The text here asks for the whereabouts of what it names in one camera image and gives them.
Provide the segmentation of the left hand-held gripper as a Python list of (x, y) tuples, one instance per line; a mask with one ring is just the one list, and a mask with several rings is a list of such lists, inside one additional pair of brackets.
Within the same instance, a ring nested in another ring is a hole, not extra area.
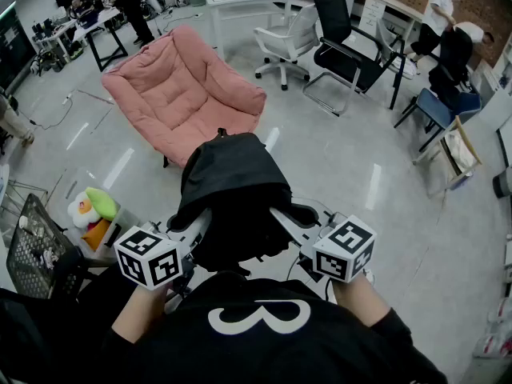
[(184, 229), (178, 241), (168, 234), (132, 226), (114, 243), (122, 275), (150, 291), (170, 283), (175, 294), (187, 296), (194, 275), (190, 252), (204, 238), (211, 217), (211, 209), (205, 209)]

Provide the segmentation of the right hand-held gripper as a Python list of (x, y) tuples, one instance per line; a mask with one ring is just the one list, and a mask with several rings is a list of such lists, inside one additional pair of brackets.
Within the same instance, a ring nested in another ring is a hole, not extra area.
[(358, 217), (331, 215), (320, 230), (318, 212), (293, 206), (291, 212), (270, 208), (270, 213), (300, 248), (298, 265), (319, 281), (322, 277), (349, 283), (370, 262), (377, 233)]

